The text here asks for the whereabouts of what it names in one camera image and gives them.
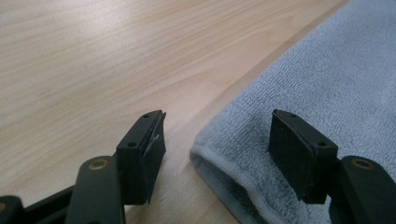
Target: metal screw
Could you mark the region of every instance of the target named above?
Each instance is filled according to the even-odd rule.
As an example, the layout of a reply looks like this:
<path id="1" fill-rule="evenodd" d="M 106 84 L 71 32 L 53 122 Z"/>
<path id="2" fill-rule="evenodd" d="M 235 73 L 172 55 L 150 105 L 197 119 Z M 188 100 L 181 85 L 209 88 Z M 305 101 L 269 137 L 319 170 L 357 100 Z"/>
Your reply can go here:
<path id="1" fill-rule="evenodd" d="M 352 164 L 354 164 L 355 166 L 357 166 L 361 169 L 364 169 L 364 170 L 373 170 L 373 168 L 374 168 L 374 166 L 371 162 L 364 161 L 361 159 L 353 159 Z"/>
<path id="2" fill-rule="evenodd" d="M 108 166 L 108 161 L 100 159 L 100 160 L 92 161 L 89 165 L 89 168 L 91 170 L 100 170 L 107 166 Z"/>
<path id="3" fill-rule="evenodd" d="M 4 212 L 7 208 L 7 204 L 6 203 L 0 203 L 0 213 Z"/>

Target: towel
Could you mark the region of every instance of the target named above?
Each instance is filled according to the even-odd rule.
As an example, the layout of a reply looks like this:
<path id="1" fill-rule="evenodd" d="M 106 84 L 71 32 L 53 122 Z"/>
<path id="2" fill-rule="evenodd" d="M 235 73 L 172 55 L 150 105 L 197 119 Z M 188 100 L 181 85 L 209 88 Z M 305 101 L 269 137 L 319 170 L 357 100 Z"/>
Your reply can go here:
<path id="1" fill-rule="evenodd" d="M 196 136 L 197 173 L 242 223 L 330 223 L 298 201 L 268 153 L 273 109 L 292 112 L 396 179 L 396 1 L 355 0 L 288 50 Z"/>

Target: gray towel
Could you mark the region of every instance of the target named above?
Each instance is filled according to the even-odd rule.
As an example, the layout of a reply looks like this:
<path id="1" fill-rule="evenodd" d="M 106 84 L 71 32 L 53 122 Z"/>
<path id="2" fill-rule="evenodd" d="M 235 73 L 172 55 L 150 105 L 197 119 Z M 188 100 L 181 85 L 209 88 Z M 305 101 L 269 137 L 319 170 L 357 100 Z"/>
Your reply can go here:
<path id="1" fill-rule="evenodd" d="M 396 1 L 346 4 L 262 73 L 198 134 L 196 171 L 242 223 L 329 223 L 297 201 L 268 153 L 271 112 L 295 113 L 338 158 L 380 163 L 396 179 Z"/>

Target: wooden table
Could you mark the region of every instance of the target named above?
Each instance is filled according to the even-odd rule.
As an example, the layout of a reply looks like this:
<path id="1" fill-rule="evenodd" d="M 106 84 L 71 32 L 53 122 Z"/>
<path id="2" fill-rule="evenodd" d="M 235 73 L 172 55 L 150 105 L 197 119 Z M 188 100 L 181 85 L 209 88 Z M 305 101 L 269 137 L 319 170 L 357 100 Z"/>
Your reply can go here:
<path id="1" fill-rule="evenodd" d="M 162 109 L 167 153 L 130 223 L 235 223 L 194 136 L 345 0 L 0 2 L 0 195 L 34 203 Z"/>

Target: wood grain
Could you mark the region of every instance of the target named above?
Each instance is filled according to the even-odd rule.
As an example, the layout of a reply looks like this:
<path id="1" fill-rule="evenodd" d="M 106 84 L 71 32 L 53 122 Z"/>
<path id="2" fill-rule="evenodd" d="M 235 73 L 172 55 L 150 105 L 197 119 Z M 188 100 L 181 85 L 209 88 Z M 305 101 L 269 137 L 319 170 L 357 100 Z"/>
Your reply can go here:
<path id="1" fill-rule="evenodd" d="M 194 136 L 345 0 L 0 3 L 0 195 L 34 203 L 167 112 L 152 203 L 130 223 L 235 223 L 195 173 Z"/>

